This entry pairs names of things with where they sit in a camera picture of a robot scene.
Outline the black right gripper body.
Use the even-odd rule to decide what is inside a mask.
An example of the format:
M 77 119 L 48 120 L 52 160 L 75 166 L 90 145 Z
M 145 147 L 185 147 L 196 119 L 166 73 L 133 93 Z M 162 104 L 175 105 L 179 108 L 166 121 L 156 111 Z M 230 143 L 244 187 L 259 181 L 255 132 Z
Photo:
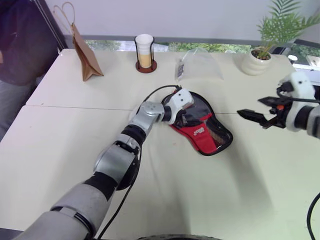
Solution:
M 271 105 L 271 109 L 269 110 L 270 113 L 275 115 L 275 117 L 269 120 L 268 127 L 286 127 L 287 116 L 293 104 L 293 100 L 291 96 L 288 96 L 288 94 L 292 91 L 293 86 L 291 83 L 283 83 L 276 89 L 278 97 L 275 98 L 273 104 Z

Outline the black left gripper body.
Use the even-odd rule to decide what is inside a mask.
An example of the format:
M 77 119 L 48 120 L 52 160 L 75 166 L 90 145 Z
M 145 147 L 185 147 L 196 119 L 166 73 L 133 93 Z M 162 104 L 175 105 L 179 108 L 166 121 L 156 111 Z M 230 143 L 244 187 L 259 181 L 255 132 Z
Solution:
M 198 117 L 196 115 L 196 104 L 192 104 L 184 110 L 180 110 L 176 116 L 174 125 L 176 127 L 194 127 L 198 125 Z

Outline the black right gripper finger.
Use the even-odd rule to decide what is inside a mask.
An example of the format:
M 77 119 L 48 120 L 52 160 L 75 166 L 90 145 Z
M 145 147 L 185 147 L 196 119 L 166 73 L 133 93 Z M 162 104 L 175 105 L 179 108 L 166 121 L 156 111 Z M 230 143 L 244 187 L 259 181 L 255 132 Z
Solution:
M 246 120 L 258 123 L 264 129 L 268 129 L 277 123 L 276 117 L 270 120 L 267 120 L 262 113 L 255 112 L 253 110 L 241 109 L 241 110 L 238 110 L 237 113 Z
M 281 105 L 281 99 L 279 97 L 267 96 L 257 100 L 258 102 L 266 106 L 278 106 Z

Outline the red black paddle case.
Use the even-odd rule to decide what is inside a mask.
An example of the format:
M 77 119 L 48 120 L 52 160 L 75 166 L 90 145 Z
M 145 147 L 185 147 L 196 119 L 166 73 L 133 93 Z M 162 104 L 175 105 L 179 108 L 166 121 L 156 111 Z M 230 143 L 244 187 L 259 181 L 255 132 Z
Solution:
M 228 148 L 233 134 L 216 117 L 209 102 L 198 93 L 190 93 L 194 103 L 178 112 L 170 126 L 184 136 L 203 156 L 213 156 Z

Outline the white ribbed plant pot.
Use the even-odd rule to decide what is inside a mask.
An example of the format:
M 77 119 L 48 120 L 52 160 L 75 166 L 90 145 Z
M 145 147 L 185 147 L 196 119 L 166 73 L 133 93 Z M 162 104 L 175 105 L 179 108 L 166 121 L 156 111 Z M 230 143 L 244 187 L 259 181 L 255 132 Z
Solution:
M 255 47 L 245 55 L 241 63 L 241 70 L 250 76 L 264 73 L 271 65 L 272 55 L 262 46 Z

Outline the clear plastic bag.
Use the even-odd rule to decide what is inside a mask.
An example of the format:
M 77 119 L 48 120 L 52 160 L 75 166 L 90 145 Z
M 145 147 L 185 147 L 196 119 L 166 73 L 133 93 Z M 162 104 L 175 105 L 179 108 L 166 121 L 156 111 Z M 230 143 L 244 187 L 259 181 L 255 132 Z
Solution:
M 218 62 L 201 47 L 193 48 L 177 59 L 174 78 L 177 82 L 195 78 L 224 79 Z

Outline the paper cup in holder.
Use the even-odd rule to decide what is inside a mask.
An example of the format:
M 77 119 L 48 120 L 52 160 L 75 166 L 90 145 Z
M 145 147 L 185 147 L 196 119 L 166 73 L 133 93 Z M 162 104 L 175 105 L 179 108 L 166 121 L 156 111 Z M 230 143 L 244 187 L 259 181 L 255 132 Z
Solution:
M 138 72 L 148 74 L 157 69 L 157 62 L 154 57 L 155 39 L 149 34 L 140 34 L 134 38 L 136 49 L 135 68 Z

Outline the stacked paper cups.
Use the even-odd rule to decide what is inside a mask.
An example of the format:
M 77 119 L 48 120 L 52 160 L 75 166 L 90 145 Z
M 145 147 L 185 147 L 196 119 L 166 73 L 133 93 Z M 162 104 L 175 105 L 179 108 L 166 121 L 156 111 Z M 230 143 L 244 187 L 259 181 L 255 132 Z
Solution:
M 153 36 L 149 34 L 140 34 L 135 37 L 138 62 L 142 68 L 150 68 L 152 66 L 151 46 L 153 40 Z

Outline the green palm plant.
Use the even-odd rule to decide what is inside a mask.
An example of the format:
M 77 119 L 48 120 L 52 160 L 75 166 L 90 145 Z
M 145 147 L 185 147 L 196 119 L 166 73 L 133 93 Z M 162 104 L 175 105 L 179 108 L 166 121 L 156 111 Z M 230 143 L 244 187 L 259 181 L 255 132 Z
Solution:
M 257 25 L 262 45 L 252 50 L 253 57 L 261 61 L 271 59 L 270 50 L 291 42 L 301 36 L 304 31 L 320 24 L 320 13 L 309 17 L 299 13 L 299 0 L 271 0 L 270 16 L 265 16 Z

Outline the brown paper bag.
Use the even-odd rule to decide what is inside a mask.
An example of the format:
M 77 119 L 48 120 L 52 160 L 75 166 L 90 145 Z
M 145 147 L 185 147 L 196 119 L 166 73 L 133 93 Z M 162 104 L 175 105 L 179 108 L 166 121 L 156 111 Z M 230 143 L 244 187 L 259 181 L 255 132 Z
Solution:
M 69 21 L 67 14 L 64 10 L 65 5 L 70 5 L 73 12 L 73 19 L 72 21 Z M 61 18 L 58 16 L 57 11 L 60 11 L 60 13 L 63 15 L 65 20 L 68 23 L 68 26 L 64 24 L 64 22 L 61 20 Z M 100 68 L 100 65 L 98 63 L 98 60 L 95 56 L 95 53 L 93 50 L 86 44 L 84 39 L 79 33 L 78 28 L 75 25 L 75 8 L 73 4 L 69 1 L 66 1 L 62 4 L 62 6 L 54 5 L 53 6 L 53 14 L 55 15 L 55 18 L 58 19 L 60 24 L 64 27 L 64 29 L 71 34 L 72 36 L 72 43 L 74 46 L 74 49 L 77 53 L 77 56 L 81 63 L 81 73 L 82 73 L 82 81 L 86 82 L 89 80 L 92 76 L 104 76 L 103 71 Z

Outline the person in dark clothes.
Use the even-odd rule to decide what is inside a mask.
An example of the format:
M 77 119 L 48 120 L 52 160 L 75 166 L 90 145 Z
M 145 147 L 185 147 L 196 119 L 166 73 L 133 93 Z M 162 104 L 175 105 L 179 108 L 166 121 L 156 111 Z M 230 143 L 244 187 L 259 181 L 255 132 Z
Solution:
M 0 0 L 0 142 L 58 56 L 33 0 Z

